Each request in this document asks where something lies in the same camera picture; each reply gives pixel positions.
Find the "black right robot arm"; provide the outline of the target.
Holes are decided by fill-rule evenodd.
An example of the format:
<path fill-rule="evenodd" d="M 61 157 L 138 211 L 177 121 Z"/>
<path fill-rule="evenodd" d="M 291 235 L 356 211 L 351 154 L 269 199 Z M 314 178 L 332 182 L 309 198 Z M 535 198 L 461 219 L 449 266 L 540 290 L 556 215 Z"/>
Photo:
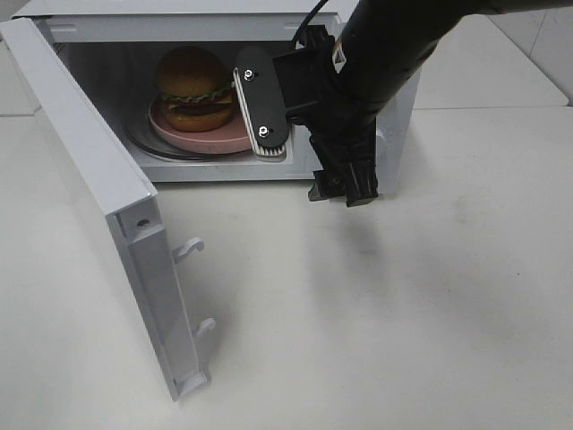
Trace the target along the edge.
<path fill-rule="evenodd" d="M 363 0 L 337 38 L 326 36 L 272 63 L 286 119 L 305 126 L 321 169 L 312 202 L 349 207 L 378 196 L 376 116 L 466 16 L 570 7 L 570 1 Z"/>

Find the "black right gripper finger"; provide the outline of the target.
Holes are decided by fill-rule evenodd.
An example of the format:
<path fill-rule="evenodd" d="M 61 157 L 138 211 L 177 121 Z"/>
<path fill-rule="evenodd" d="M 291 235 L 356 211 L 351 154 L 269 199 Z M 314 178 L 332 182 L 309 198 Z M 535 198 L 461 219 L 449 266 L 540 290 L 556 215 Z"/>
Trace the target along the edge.
<path fill-rule="evenodd" d="M 346 206 L 357 207 L 376 200 L 376 135 L 367 133 L 355 142 L 347 142 L 338 155 L 338 170 L 342 176 Z"/>
<path fill-rule="evenodd" d="M 319 202 L 346 195 L 346 186 L 339 174 L 332 154 L 319 135 L 312 134 L 309 142 L 321 163 L 321 170 L 313 172 L 314 183 L 308 192 L 310 202 Z"/>

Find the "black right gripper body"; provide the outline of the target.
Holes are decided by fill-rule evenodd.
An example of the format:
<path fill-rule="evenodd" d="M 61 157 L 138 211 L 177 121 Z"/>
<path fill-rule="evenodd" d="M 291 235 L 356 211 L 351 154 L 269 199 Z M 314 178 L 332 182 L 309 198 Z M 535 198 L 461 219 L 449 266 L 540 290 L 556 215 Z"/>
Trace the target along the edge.
<path fill-rule="evenodd" d="M 302 24 L 292 49 L 273 59 L 286 117 L 305 126 L 314 148 L 373 148 L 385 105 L 384 29 L 347 24 L 338 38 Z"/>

